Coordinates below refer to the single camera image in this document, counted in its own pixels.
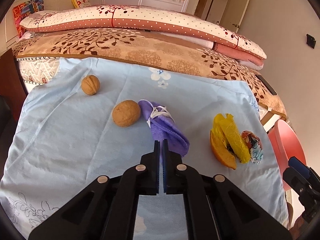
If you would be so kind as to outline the blue cloud paper wrapper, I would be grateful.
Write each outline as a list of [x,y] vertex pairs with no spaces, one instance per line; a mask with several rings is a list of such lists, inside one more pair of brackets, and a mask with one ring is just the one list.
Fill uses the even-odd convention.
[[260,138],[251,131],[243,131],[241,136],[249,149],[251,162],[260,164],[264,156],[263,145]]

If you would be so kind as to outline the yellow plastic wrapper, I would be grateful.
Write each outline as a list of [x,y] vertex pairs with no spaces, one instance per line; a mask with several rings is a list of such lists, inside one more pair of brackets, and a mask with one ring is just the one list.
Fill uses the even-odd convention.
[[222,141],[224,146],[227,147],[229,152],[231,152],[240,163],[246,164],[250,161],[251,155],[249,149],[242,139],[231,114],[217,114],[213,119],[213,127],[210,131]]

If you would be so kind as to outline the purple cloth pouch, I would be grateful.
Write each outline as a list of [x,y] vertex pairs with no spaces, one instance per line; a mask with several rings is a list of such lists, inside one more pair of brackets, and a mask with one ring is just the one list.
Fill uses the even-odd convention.
[[178,153],[181,157],[185,156],[189,151],[189,140],[175,124],[167,107],[144,99],[140,100],[138,105],[153,139],[160,143],[167,139],[170,151]]

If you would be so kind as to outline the black smartphone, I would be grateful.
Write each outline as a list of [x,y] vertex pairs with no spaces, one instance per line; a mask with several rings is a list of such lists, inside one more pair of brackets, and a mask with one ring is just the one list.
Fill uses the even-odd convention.
[[276,91],[271,87],[271,85],[260,75],[256,74],[255,75],[267,88],[267,90],[272,94],[272,95],[277,95]]

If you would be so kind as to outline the light blue floral cloth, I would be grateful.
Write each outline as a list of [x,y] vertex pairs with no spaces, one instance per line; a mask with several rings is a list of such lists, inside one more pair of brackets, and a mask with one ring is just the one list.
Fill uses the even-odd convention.
[[[125,100],[166,106],[187,137],[184,163],[200,174],[223,174],[283,226],[289,215],[272,145],[259,120],[258,104],[247,83],[163,72],[97,58],[61,59],[60,70],[27,96],[1,179],[1,204],[23,237],[100,175],[111,178],[136,165],[153,150],[144,118],[127,128],[112,120]],[[87,95],[81,81],[100,81]],[[251,131],[263,143],[260,164],[221,165],[210,148],[217,114],[231,114],[239,131]]]

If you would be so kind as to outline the walnut near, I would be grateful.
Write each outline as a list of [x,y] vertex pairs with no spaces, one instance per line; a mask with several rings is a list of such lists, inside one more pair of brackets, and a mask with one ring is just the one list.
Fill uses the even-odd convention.
[[138,103],[125,100],[117,104],[112,111],[113,122],[119,127],[129,127],[140,118],[141,110]]

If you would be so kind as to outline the walnut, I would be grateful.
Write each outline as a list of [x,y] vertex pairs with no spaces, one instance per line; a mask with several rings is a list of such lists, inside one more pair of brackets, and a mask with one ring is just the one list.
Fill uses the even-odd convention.
[[141,110],[138,103],[125,100],[117,104],[112,111],[113,122],[119,127],[129,127],[140,118]]
[[81,81],[81,89],[87,95],[94,95],[100,89],[100,81],[94,75],[88,75]]

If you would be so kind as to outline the walnut far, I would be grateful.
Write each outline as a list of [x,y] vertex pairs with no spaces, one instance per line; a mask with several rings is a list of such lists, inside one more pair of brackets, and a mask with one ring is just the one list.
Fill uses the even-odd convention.
[[81,81],[81,89],[87,95],[94,95],[100,89],[100,81],[94,75],[88,75]]

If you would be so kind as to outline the pink folded blanket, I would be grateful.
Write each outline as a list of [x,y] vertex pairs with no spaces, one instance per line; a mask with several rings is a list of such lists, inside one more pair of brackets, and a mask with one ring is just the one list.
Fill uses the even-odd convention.
[[225,46],[223,44],[214,43],[213,50],[217,51],[220,54],[226,55],[230,58],[236,59],[236,60],[242,60],[242,61],[248,61],[251,62],[257,66],[262,66],[264,63],[261,59],[257,58],[254,55],[251,55],[249,53],[246,53],[244,51],[240,51],[228,46]]

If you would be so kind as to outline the brown wooden nightstand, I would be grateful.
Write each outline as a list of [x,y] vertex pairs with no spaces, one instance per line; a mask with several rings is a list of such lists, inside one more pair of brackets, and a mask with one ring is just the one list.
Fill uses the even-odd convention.
[[20,75],[17,60],[12,49],[1,56],[1,97],[11,110],[12,117],[18,121],[21,110],[28,95]]

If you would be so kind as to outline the cream room door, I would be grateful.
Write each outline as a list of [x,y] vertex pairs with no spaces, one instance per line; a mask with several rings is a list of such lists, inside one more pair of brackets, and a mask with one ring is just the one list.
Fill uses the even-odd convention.
[[249,0],[228,0],[219,25],[237,33],[248,4]]

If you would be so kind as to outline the brown leaf pattern blanket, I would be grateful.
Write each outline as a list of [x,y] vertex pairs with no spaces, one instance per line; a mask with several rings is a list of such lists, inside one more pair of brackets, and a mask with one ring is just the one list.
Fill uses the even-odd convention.
[[99,57],[212,79],[244,81],[260,106],[287,117],[280,97],[272,95],[256,72],[235,59],[175,37],[131,29],[78,29],[37,33],[17,42],[12,52],[22,60]]

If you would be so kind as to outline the polka dot folded quilt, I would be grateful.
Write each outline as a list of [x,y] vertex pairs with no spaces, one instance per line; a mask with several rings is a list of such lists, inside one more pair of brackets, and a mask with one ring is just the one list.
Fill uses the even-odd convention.
[[267,58],[259,45],[217,24],[181,12],[133,5],[97,5],[65,11],[30,14],[20,26],[36,33],[83,28],[125,28],[161,31],[200,38]]

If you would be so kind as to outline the yellow red small pillow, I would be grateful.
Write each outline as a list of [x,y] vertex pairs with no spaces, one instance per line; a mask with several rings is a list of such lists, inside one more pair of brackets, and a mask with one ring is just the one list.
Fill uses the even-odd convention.
[[86,8],[91,6],[89,0],[72,0],[72,4],[75,9]]

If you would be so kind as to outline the colourful red blue pillow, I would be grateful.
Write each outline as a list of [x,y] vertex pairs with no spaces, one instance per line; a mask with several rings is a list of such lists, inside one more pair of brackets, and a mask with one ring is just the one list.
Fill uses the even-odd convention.
[[17,30],[18,37],[21,38],[25,33],[25,29],[20,26],[20,22],[35,12],[44,10],[44,0],[29,0],[23,2],[12,9],[15,26]]

